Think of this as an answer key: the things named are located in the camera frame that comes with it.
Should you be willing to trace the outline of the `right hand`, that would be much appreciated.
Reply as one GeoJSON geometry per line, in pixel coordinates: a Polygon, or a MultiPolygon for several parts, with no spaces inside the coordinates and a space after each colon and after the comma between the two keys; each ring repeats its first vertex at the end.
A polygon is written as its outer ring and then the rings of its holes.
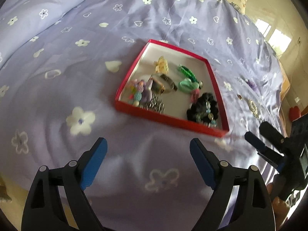
{"type": "Polygon", "coordinates": [[[290,205],[279,197],[276,197],[272,201],[272,206],[275,215],[276,225],[280,226],[287,219],[290,205]]]}

